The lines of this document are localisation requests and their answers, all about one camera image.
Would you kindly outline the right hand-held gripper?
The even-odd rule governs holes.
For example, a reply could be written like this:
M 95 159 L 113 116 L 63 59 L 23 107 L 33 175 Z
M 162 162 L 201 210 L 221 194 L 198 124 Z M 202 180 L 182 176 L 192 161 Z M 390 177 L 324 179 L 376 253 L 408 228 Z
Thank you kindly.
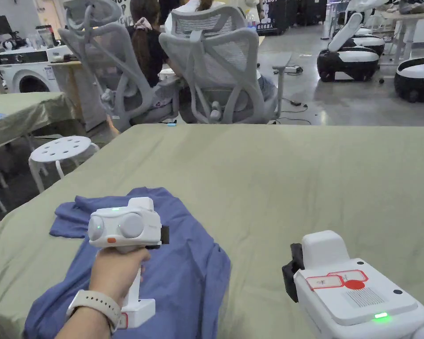
M 424 339 L 424 306 L 325 230 L 290 245 L 289 297 L 317 339 Z

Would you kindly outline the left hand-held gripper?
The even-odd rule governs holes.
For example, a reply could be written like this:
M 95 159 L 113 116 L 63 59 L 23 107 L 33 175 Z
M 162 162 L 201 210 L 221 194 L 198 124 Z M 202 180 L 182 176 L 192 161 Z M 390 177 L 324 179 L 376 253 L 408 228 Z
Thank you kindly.
M 161 224 L 150 197 L 134 197 L 127 206 L 101 208 L 91 213 L 89 244 L 114 248 L 120 253 L 140 248 L 158 249 L 170 242 L 168 226 Z M 139 296 L 141 272 L 124 298 L 116 329 L 137 328 L 155 315 L 155 300 Z

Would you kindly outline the person's left hand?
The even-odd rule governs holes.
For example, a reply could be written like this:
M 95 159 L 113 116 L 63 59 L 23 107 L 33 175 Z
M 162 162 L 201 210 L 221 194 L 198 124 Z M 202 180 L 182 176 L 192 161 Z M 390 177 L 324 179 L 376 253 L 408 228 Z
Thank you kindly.
M 88 289 L 110 297 L 122 307 L 138 270 L 150 257 L 149 250 L 145 248 L 128 253 L 120 253 L 114 248 L 99 250 L 92 266 Z

